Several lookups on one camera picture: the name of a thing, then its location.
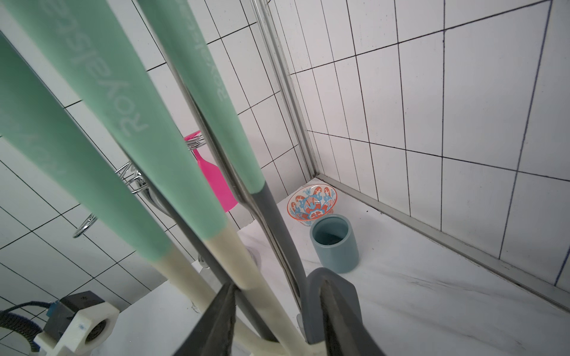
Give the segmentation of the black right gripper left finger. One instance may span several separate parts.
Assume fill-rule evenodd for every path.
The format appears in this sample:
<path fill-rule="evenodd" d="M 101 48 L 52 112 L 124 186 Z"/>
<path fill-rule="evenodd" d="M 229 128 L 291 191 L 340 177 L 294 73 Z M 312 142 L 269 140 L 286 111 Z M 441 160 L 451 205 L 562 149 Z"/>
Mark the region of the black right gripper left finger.
<path fill-rule="evenodd" d="M 175 355 L 231 355 L 236 322 L 236 285 L 224 283 Z"/>

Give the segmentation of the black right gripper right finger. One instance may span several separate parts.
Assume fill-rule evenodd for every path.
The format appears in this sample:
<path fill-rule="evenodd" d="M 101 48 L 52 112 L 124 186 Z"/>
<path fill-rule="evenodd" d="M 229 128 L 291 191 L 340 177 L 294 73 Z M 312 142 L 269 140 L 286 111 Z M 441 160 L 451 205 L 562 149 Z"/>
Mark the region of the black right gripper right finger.
<path fill-rule="evenodd" d="M 320 301 L 327 355 L 384 355 L 332 281 L 323 282 Z"/>

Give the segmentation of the cream spatula mint handle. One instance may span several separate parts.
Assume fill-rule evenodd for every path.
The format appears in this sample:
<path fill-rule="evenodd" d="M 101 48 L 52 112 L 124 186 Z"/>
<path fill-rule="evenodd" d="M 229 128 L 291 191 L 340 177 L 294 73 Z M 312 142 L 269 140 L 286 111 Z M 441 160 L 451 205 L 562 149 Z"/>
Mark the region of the cream spatula mint handle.
<path fill-rule="evenodd" d="M 178 127 L 145 71 L 132 43 L 107 1 L 1 1 L 11 16 L 36 43 L 43 55 L 80 95 L 135 165 L 213 253 L 231 279 L 270 328 L 278 343 L 259 338 L 237 322 L 237 341 L 254 355 L 326 355 L 325 344 L 310 345 L 289 319 L 245 245 L 221 208 L 206 178 L 183 141 Z M 187 1 L 141 1 L 141 10 L 160 38 L 172 66 L 182 68 L 183 79 L 197 80 L 195 98 L 207 114 L 227 121 L 222 127 L 243 136 L 231 99 Z M 156 226 L 136 222 L 148 213 L 118 177 L 117 199 L 127 209 L 111 212 L 103 201 L 80 197 L 99 219 L 114 229 L 191 302 L 205 311 L 214 290 L 188 264 L 180 251 Z"/>

